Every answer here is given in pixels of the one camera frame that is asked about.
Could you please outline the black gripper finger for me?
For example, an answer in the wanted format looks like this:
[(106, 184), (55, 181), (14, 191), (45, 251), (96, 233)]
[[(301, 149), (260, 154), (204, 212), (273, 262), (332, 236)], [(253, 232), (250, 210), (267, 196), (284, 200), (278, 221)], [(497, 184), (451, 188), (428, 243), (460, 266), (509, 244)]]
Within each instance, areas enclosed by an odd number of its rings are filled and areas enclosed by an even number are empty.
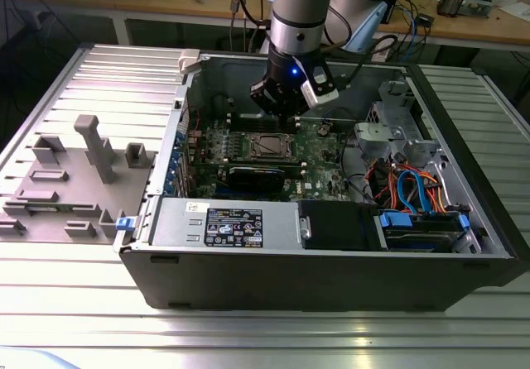
[(301, 127), (301, 118), (310, 108), (305, 103), (293, 105), (287, 111), (287, 130), (297, 131)]
[(285, 127), (287, 121), (284, 115), (284, 102), (275, 97), (274, 91), (269, 92), (266, 80), (250, 86), (250, 97), (264, 113), (275, 121), (278, 129)]

